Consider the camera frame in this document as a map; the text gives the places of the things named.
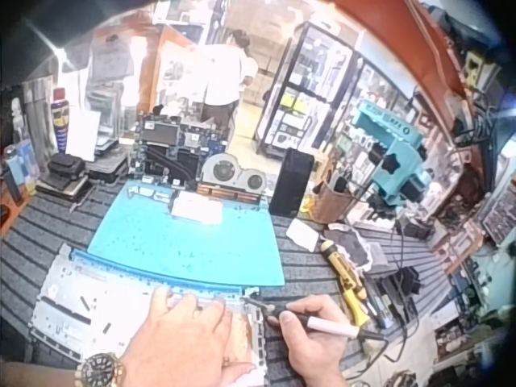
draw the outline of pen holder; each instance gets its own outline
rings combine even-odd
[[[335,192],[324,181],[319,194],[315,197],[314,205],[310,208],[310,217],[317,223],[333,223],[340,218],[353,200],[352,193],[347,189],[343,193]]]

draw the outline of yellow tool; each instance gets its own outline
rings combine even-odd
[[[321,253],[322,256],[331,262],[335,271],[340,275],[340,283],[344,288],[344,301],[352,312],[355,325],[361,327],[369,321],[369,316],[362,310],[362,305],[359,301],[359,299],[365,300],[367,298],[365,288],[346,260],[340,255],[335,243],[331,240],[322,243]]]

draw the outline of hand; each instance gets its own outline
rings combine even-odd
[[[171,310],[169,290],[157,288],[147,319],[121,361],[123,387],[219,387],[251,372],[251,363],[223,368],[231,331],[231,312],[222,299],[199,311],[194,295],[184,296]]]
[[[328,295],[309,296],[286,307],[294,312],[349,323],[346,315]],[[290,364],[309,387],[346,385],[339,362],[346,349],[347,338],[322,332],[307,334],[296,315],[289,311],[280,314],[280,325],[289,347]]]

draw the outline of watch face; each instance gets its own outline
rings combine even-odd
[[[82,379],[88,387],[107,387],[113,381],[116,363],[113,357],[101,353],[91,356],[82,369]]]

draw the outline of blue silicone mat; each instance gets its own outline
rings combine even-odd
[[[168,205],[127,188],[171,194],[165,187],[128,181],[97,229],[88,253],[142,274],[215,284],[285,284],[273,222],[266,208],[223,200],[223,220],[206,225],[173,218]]]

